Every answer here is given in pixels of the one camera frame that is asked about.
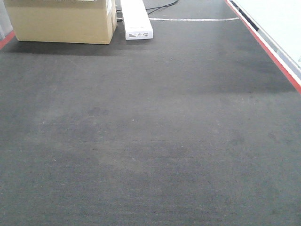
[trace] black cable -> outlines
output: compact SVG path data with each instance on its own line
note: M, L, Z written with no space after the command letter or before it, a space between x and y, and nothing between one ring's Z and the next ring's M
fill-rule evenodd
M146 10L150 10L150 9L154 9L153 11L149 12L147 15L153 13L153 12L156 12L157 10L161 9L161 8L166 8L166 7L170 7L170 6L173 6L175 5L176 3L178 3L179 0L175 0L174 2L172 3L169 3L169 4L166 4L164 6L160 6L160 7L153 7L153 8L147 8Z

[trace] stain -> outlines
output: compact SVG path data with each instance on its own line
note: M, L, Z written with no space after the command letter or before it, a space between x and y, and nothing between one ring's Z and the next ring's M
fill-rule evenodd
M253 71L263 74L271 74L275 71L275 66L271 64L271 61L268 59L266 61L262 61L262 59L246 60L239 59L237 63L243 67L251 67Z
M280 143L279 139L276 137L276 135L274 133L272 133L272 132L268 133L268 137L270 139L272 139L275 143Z
M92 109L88 110L89 116L100 116L100 115L108 115L110 113L107 109L101 109L100 107L93 107Z
M254 160L254 159L259 158L259 157L260 157L260 154L257 153L257 152L254 152L254 151L252 151L252 152L249 151L249 152L246 153L246 157L248 157L249 159Z
M278 210L272 210L271 215L277 215L280 214L280 211Z
M245 143L245 138L240 131L238 131L237 129L233 129L230 131L230 133L231 133L230 143L232 145L242 145Z
M284 139L284 142L285 142L287 145L291 145L291 144L293 143L293 139L285 138L285 139Z
M81 206L79 208L79 217L83 219L83 218L88 218L88 216L89 216L89 210L86 207Z
M138 145L136 143L128 144L125 151L134 159L139 161L148 161L156 158L170 158L178 160L188 155L187 145L181 143L169 144L165 141L147 143Z
M269 179L257 182L255 185L257 195L264 197L266 201L273 202L279 198L280 192Z

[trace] white wall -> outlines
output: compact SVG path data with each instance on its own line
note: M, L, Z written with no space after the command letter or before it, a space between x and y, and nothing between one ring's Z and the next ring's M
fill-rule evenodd
M3 0L0 0L0 40L13 30Z
M234 0L301 69L301 0Z

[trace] white line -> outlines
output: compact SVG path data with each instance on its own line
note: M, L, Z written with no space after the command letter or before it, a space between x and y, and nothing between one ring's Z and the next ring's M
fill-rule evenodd
M227 19L173 19L173 18L150 18L150 20L157 20L157 21L201 21L201 22L210 22L210 21L232 21L232 20L239 20L239 17L234 18L227 18Z

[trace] white box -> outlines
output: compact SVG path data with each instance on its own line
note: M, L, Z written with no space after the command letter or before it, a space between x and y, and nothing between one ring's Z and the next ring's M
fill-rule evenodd
M152 39L153 29L143 0L121 0L126 40Z

